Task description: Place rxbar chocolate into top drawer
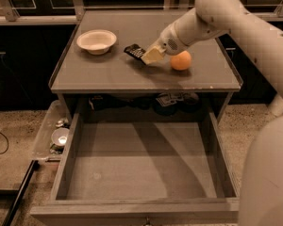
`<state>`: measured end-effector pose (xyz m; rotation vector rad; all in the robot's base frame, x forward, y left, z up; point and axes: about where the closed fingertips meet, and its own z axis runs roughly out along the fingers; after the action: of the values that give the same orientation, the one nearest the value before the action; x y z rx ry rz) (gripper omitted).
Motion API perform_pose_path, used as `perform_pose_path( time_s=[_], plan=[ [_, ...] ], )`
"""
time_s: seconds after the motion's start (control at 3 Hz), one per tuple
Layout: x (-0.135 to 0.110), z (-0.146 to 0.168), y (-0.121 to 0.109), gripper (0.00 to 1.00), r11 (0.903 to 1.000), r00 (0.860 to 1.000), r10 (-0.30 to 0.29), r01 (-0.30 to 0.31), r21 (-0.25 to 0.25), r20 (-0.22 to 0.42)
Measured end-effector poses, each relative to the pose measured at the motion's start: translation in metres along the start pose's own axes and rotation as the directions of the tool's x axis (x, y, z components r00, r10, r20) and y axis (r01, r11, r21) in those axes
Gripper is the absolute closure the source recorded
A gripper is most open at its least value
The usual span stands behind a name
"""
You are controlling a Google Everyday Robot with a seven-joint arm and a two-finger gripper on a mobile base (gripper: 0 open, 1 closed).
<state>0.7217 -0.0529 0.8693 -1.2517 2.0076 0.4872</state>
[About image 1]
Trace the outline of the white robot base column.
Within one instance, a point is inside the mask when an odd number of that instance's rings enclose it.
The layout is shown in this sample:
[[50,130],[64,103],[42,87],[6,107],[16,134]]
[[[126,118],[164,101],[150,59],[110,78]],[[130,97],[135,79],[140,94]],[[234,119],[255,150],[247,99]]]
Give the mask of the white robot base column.
[[273,118],[254,117],[254,131],[241,177],[239,226],[283,226],[283,99],[275,96],[265,110]]

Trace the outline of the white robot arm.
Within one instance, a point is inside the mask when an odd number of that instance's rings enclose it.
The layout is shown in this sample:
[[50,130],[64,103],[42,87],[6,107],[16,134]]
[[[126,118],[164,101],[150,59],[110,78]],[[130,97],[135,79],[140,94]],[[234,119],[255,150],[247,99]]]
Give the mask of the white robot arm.
[[248,11],[240,0],[195,0],[169,24],[141,60],[152,64],[201,40],[227,34],[283,99],[283,31]]

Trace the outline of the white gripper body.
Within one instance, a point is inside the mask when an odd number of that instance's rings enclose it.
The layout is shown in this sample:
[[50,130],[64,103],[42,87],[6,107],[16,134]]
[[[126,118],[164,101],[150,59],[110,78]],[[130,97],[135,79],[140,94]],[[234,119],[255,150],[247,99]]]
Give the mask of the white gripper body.
[[187,49],[187,45],[184,44],[178,37],[175,31],[175,25],[168,25],[159,35],[158,39],[154,42],[154,46],[162,54],[175,56]]

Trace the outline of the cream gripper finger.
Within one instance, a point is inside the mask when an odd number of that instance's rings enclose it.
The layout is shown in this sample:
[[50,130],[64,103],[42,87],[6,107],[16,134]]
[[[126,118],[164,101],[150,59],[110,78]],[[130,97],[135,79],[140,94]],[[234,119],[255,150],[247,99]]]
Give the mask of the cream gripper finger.
[[156,45],[151,47],[149,50],[147,50],[141,57],[141,60],[146,65],[149,65],[161,61],[162,59],[164,59],[164,55],[165,55],[165,50],[162,49],[160,46]]

